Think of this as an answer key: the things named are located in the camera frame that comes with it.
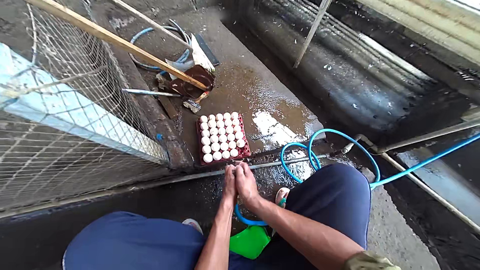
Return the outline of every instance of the wooden pole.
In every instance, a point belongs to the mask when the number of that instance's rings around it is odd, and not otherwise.
[[[318,25],[320,24],[320,21],[322,20],[323,16],[325,15],[325,12],[327,11],[328,6],[330,6],[330,3],[332,0],[323,0],[322,3],[320,4],[320,8],[318,10],[318,14],[315,17],[315,21],[313,21],[312,27],[310,28],[310,32],[308,32],[307,39],[303,43],[303,47],[301,48],[301,52],[295,61],[295,64],[293,65],[293,68],[297,68],[300,64],[300,61],[307,51],[308,45],[310,44],[310,41],[312,41],[313,35],[315,35],[315,32],[317,32]]]
[[[165,70],[166,72],[177,76],[181,80],[188,82],[200,88],[203,91],[206,91],[207,89],[207,87],[203,85],[201,82],[193,79],[192,77],[168,65],[167,63],[151,55],[150,53],[142,50],[141,48],[135,46],[134,44],[106,30],[105,28],[93,23],[92,21],[89,21],[88,19],[58,4],[53,0],[25,0],[25,1],[49,12],[50,14],[62,20],[65,20],[71,23],[72,25],[96,36],[99,39],[105,40],[115,46],[118,46],[119,48],[122,48],[123,50],[137,56],[138,58],[152,65],[160,67],[162,70]]]
[[[153,26],[153,28],[155,28],[157,30],[160,30],[161,33],[163,33],[163,34],[165,34],[169,37],[172,37],[173,40],[175,40],[175,41],[179,42],[180,44],[182,44],[183,46],[193,50],[192,47],[190,45],[188,45],[187,42],[183,41],[182,39],[180,39],[176,35],[172,34],[170,31],[163,28],[161,25],[156,23],[154,20],[148,18],[143,13],[141,13],[140,11],[138,11],[138,10],[134,9],[133,7],[129,6],[127,3],[123,2],[122,0],[112,0],[112,2],[114,2],[116,5],[120,6],[121,8],[125,9],[126,11],[129,11],[133,16],[146,21],[151,26]]]

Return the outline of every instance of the red egg tray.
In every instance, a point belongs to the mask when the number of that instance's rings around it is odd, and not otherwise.
[[[242,158],[246,158],[248,156],[250,156],[252,153],[250,152],[250,146],[248,145],[248,141],[247,141],[247,135],[245,133],[245,130],[243,129],[243,119],[242,119],[242,116],[241,114],[239,114],[239,121],[240,121],[240,124],[239,126],[241,127],[241,131],[243,132],[243,140],[245,141],[245,146],[242,147],[242,148],[239,148],[239,147],[236,147],[236,149],[238,150],[239,152],[239,155],[232,158],[228,158],[228,159],[224,159],[224,158],[221,158],[220,160],[213,160],[212,162],[209,162],[209,163],[206,163],[204,161],[204,153],[202,152],[202,130],[200,129],[200,118],[197,120],[197,137],[198,137],[198,146],[199,146],[199,153],[200,153],[200,163],[202,165],[210,165],[210,164],[215,164],[215,163],[219,163],[219,162],[225,162],[227,160],[240,160]]]

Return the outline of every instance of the navy blue shorts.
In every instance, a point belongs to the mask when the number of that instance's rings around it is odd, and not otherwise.
[[[366,249],[370,188],[365,176],[344,164],[323,167],[288,195],[287,207],[328,225]],[[114,212],[85,227],[69,244],[66,270],[193,269],[205,238],[189,225]],[[233,269],[316,269],[275,234],[256,260],[230,253]]]

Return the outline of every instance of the mesh fence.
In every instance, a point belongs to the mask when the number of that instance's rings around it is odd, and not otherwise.
[[[105,44],[33,6],[25,13],[32,60],[2,52],[0,210],[157,174],[167,153]]]

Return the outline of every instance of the forearm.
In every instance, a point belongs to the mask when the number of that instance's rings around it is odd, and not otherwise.
[[[340,269],[363,248],[341,232],[258,198],[247,207],[274,228],[314,266]]]
[[[196,270],[226,270],[228,268],[228,246],[230,243],[232,214],[233,201],[231,199],[222,199],[210,234],[195,266]]]

